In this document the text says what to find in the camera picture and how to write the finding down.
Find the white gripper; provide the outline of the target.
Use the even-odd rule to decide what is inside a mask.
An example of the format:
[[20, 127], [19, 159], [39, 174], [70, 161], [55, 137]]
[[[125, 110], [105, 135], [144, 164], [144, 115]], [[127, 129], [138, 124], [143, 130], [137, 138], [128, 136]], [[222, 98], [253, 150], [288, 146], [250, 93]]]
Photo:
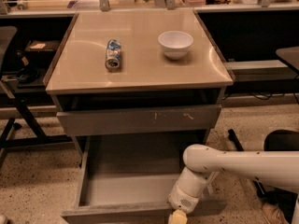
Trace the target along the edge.
[[196, 189], [194, 194], [188, 194], [176, 184], [168, 195], [169, 204], [176, 210], [169, 216], [168, 224], [187, 224], [186, 214], [194, 211], [202, 191], [202, 189]]

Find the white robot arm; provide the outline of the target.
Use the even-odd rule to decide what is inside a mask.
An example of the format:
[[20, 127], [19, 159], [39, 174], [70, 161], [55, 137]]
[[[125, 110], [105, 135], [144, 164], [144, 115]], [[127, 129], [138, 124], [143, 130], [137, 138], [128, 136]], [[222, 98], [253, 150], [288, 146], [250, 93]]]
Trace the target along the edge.
[[195, 144], [184, 150], [183, 162], [168, 196], [174, 209], [168, 224], [187, 224], [203, 190], [221, 171], [299, 194], [298, 151], [222, 151]]

